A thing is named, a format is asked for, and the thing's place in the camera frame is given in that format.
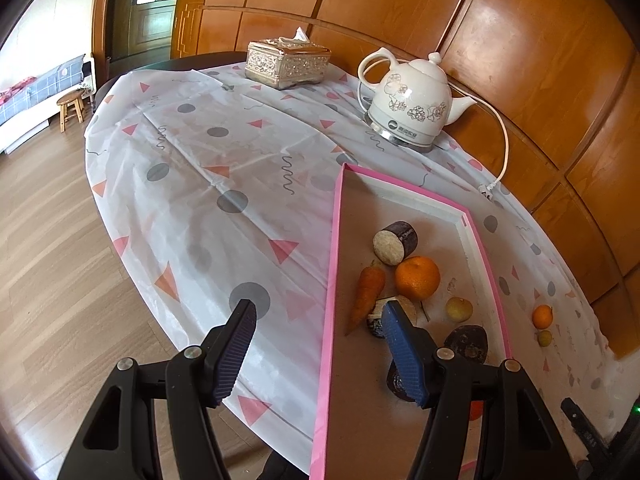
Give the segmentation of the dark wrinkled fruit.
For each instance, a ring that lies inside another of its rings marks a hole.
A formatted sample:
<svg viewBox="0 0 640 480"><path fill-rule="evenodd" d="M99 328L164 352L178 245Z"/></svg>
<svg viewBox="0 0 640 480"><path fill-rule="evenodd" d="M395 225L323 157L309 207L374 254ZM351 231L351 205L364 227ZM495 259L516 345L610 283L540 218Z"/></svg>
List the dark wrinkled fruit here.
<svg viewBox="0 0 640 480"><path fill-rule="evenodd" d="M459 326L446 337L444 347L471 362L484 364L488 355L486 330L474 324Z"/></svg>

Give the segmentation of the orange mandarin with stem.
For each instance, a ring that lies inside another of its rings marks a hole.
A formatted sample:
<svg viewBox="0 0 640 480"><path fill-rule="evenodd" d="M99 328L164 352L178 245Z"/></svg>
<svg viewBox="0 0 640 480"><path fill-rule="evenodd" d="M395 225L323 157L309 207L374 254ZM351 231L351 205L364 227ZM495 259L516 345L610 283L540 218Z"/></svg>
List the orange mandarin with stem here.
<svg viewBox="0 0 640 480"><path fill-rule="evenodd" d="M407 258L396 266L394 280L396 292L420 304L429 320L425 301L434 295L440 284L440 271L436 262L425 256Z"/></svg>

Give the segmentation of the small yellow-green fruit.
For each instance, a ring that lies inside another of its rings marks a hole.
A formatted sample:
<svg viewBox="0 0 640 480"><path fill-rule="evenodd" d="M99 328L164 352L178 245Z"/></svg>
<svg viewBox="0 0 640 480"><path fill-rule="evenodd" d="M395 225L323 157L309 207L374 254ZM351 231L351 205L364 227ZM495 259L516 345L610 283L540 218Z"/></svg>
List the small yellow-green fruit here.
<svg viewBox="0 0 640 480"><path fill-rule="evenodd" d="M446 315L451 322L463 323L473 315L473 312L472 302L465 298L451 297L446 302Z"/></svg>
<svg viewBox="0 0 640 480"><path fill-rule="evenodd" d="M540 330L537 333L537 342L541 348L547 348L553 342L553 335L550 330Z"/></svg>

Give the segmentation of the patterned white tablecloth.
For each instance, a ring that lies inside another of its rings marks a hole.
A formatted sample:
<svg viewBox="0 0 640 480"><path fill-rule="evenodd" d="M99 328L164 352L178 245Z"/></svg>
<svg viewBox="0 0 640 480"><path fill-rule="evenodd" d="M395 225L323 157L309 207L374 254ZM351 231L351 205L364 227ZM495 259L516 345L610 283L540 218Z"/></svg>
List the patterned white tablecloth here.
<svg viewBox="0 0 640 480"><path fill-rule="evenodd" d="M228 408L297 467L311 461L335 183L346 164L465 206L495 273L515 356L574 456L573 399L604 436L637 390L573 275L528 211L450 136L419 154L363 122L357 81L256 84L242 65L122 76L86 131L96 206L146 305L178 348L224 322L239 296L259 321ZM552 307L541 348L533 310Z"/></svg>

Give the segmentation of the small red tomato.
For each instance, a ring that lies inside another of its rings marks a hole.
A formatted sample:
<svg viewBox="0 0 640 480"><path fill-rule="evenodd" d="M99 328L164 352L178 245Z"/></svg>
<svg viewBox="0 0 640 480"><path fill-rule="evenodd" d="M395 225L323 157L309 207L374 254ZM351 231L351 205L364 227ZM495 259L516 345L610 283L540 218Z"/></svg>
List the small red tomato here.
<svg viewBox="0 0 640 480"><path fill-rule="evenodd" d="M481 400L475 400L471 402L469 421L480 419L484 414L484 402Z"/></svg>

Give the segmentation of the small orange carrot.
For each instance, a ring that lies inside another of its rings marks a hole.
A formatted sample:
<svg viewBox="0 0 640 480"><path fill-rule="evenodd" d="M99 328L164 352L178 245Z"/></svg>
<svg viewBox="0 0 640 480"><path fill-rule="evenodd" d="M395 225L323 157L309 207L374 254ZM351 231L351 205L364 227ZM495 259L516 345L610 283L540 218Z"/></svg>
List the small orange carrot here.
<svg viewBox="0 0 640 480"><path fill-rule="evenodd" d="M374 309L378 296L383 291L386 283L386 273L382 266L372 262L360 273L356 296L349 311L349 318L345 334L349 335L366 319Z"/></svg>

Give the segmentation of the pink shallow box tray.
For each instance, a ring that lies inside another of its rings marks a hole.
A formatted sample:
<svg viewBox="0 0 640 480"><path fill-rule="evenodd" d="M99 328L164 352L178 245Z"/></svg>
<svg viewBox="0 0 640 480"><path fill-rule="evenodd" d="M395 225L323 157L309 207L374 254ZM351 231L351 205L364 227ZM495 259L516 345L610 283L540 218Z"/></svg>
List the pink shallow box tray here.
<svg viewBox="0 0 640 480"><path fill-rule="evenodd" d="M497 283L469 209L386 174L344 166L335 190L313 479L408 478L427 425L427 410L388 388L387 341L373 336L366 322L348 326L361 271L376 263L373 237L397 221L416 231L415 253L434 261L440 282L432 296L411 301L397 289L394 268L383 266L385 285L371 314L376 324L402 318L441 346L458 325L446 303L460 297L473 306L470 324L487 334L487 363L498 365L512 353Z"/></svg>

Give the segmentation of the dark round fruit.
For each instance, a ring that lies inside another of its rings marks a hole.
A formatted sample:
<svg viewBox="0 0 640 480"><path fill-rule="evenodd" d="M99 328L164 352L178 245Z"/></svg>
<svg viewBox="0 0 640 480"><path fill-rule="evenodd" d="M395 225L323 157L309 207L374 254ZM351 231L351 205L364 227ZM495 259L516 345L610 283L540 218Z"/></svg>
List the dark round fruit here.
<svg viewBox="0 0 640 480"><path fill-rule="evenodd" d="M396 398L400 399L404 402L413 403L414 400L411 396L408 395L404 383L400 377L398 372L398 368L394 361L390 362L390 368L388 369L386 375L386 386L391 393L393 393Z"/></svg>

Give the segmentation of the blue plaid sofa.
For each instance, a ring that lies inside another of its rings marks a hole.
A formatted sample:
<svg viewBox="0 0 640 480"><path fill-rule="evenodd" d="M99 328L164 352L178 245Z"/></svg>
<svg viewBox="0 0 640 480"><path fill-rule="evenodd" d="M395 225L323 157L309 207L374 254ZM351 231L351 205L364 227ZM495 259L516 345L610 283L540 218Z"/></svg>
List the blue plaid sofa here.
<svg viewBox="0 0 640 480"><path fill-rule="evenodd" d="M79 55L36 77L1 104L1 151L11 153L49 125L60 111L56 102L81 91L93 101L96 63L92 54Z"/></svg>

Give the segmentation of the small wooden stool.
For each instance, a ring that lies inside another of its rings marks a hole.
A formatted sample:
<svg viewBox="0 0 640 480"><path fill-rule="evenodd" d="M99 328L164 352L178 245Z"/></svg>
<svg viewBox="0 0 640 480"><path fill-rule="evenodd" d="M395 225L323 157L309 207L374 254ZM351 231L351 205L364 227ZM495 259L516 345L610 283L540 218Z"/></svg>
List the small wooden stool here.
<svg viewBox="0 0 640 480"><path fill-rule="evenodd" d="M72 116L77 118L77 121L82 124L85 120L85 105L82 94L84 92L81 89L77 89L64 94L57 101L58 106L58 123L60 124L60 131L62 133L66 130L66 125Z"/></svg>

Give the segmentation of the white ceramic electric kettle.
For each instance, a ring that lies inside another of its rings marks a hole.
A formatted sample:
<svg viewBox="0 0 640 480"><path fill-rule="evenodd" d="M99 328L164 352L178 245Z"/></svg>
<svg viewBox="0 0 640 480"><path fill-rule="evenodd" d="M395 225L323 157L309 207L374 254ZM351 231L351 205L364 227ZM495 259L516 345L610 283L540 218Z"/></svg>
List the white ceramic electric kettle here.
<svg viewBox="0 0 640 480"><path fill-rule="evenodd" d="M367 80L366 73L378 61L389 62L390 69L374 84ZM451 94L441 62L438 52L430 53L427 58L399 62L385 48L360 62L359 85L372 91L373 96L370 104L359 103L377 133L428 150L442 128L455 122L476 103L470 96L455 98Z"/></svg>

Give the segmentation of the ornate silver tissue box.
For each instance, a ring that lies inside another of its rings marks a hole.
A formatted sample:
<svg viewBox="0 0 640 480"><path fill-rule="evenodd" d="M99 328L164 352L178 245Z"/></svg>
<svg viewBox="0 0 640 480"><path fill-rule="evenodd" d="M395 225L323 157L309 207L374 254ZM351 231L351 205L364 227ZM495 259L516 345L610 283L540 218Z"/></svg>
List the ornate silver tissue box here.
<svg viewBox="0 0 640 480"><path fill-rule="evenodd" d="M296 84L323 80L331 50L314 44L299 27L293 37L251 41L247 47L245 75L251 80L283 90Z"/></svg>

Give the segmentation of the cut purple yam piece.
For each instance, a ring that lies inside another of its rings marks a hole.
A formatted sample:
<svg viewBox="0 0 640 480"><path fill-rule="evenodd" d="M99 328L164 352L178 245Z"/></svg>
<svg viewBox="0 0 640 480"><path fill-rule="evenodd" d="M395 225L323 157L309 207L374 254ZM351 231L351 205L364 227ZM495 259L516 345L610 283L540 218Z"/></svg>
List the cut purple yam piece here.
<svg viewBox="0 0 640 480"><path fill-rule="evenodd" d="M388 266L398 266L418 247L418 233L407 221L395 221L372 238L375 255Z"/></svg>

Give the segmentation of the wooden glass door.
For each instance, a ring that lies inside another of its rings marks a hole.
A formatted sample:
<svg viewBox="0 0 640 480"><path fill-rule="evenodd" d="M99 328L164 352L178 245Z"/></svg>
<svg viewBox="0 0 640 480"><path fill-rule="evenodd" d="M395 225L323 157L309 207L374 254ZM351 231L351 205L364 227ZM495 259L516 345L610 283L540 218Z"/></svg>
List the wooden glass door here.
<svg viewBox="0 0 640 480"><path fill-rule="evenodd" d="M168 55L177 0L108 0L105 53L123 66Z"/></svg>

